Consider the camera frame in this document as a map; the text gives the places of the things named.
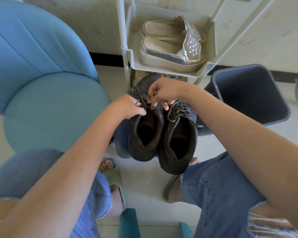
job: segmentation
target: teal chair leg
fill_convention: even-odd
[[[126,209],[120,217],[118,238],[141,238],[135,209]]]
[[[192,232],[188,224],[181,222],[183,238],[192,238]]]

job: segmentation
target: black shoe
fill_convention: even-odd
[[[157,107],[150,109],[150,104],[147,103],[149,88],[159,77],[155,73],[148,74],[130,90],[130,95],[138,99],[147,112],[145,116],[136,115],[131,118],[128,149],[131,156],[138,161],[149,161],[155,156],[163,130],[164,117],[161,104],[158,103]]]
[[[195,122],[196,112],[186,102],[176,101],[165,111],[159,154],[159,163],[165,172],[181,175],[186,171],[198,139]]]

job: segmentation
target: chair seat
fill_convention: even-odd
[[[110,102],[94,79],[66,72],[49,74],[12,98],[4,116],[5,135],[16,153],[44,147],[65,152]]]

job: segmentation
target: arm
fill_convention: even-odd
[[[196,85],[160,78],[158,100],[188,102],[255,187],[298,229],[298,146]]]
[[[145,115],[124,95],[111,103],[0,223],[0,237],[69,237],[103,154],[125,118]]]

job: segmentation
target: baseboard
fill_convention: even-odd
[[[91,59],[94,65],[112,66],[112,67],[124,67],[123,56],[114,54],[103,54],[103,53],[91,53]],[[232,68],[231,66],[216,65],[207,75],[212,75],[215,71]],[[272,71],[271,73],[276,82],[296,83],[298,73]]]

